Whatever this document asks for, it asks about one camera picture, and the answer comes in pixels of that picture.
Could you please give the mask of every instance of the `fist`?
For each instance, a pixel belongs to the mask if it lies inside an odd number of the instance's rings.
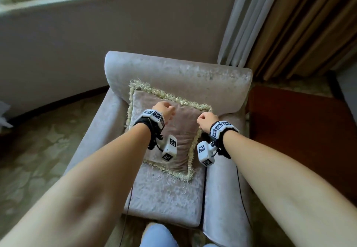
[[[167,101],[160,101],[156,103],[156,105],[152,109],[157,110],[158,112],[163,114],[165,124],[167,124],[176,114],[176,108],[170,105],[170,103],[168,103]]]
[[[217,121],[219,121],[218,116],[209,112],[204,112],[197,118],[197,123],[199,124],[200,128],[208,134],[210,133],[210,129],[213,123]]]

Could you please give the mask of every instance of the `dark baseboard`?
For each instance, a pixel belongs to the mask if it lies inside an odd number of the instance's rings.
[[[39,107],[37,109],[31,110],[29,112],[26,112],[24,114],[16,116],[16,117],[8,120],[8,122],[13,126],[18,126],[19,124],[24,123],[25,121],[27,121],[27,120],[35,117],[35,116],[38,116],[38,115],[40,115],[42,113],[49,112],[50,110],[55,110],[55,109],[57,109],[57,108],[59,108],[61,106],[74,103],[74,102],[76,102],[78,100],[82,100],[84,98],[89,98],[89,97],[93,97],[93,96],[96,96],[96,95],[99,95],[99,94],[106,93],[108,91],[108,89],[109,89],[109,85],[103,86],[103,87],[99,87],[99,88],[96,88],[96,89],[93,89],[93,90],[90,90],[90,91],[87,91],[87,92],[83,92],[83,93],[80,93],[80,94],[77,94],[77,95],[74,95],[74,96],[71,96],[71,97],[67,97],[67,98],[64,98],[62,100],[58,100],[58,101],[52,102],[50,104],[41,106],[41,107]]]
[[[329,70],[326,72],[326,77],[327,77],[327,82],[328,82],[328,85],[330,86],[333,97],[338,100],[345,101],[345,97],[343,96],[340,84],[338,83],[337,78],[336,78],[336,72]]]

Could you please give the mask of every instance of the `gray wall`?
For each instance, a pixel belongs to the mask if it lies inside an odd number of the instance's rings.
[[[107,0],[0,17],[11,118],[105,86],[107,51],[216,63],[234,0]]]
[[[337,73],[343,96],[349,106],[353,118],[357,122],[357,61],[350,67]]]

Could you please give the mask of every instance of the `light blue pants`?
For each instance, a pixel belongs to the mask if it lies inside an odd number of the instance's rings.
[[[140,247],[178,247],[178,244],[164,225],[156,223],[147,229]],[[218,246],[206,244],[204,247]]]

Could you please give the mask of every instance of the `leg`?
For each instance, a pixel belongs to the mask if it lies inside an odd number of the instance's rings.
[[[178,244],[164,225],[149,223],[142,235],[140,247],[178,247]]]

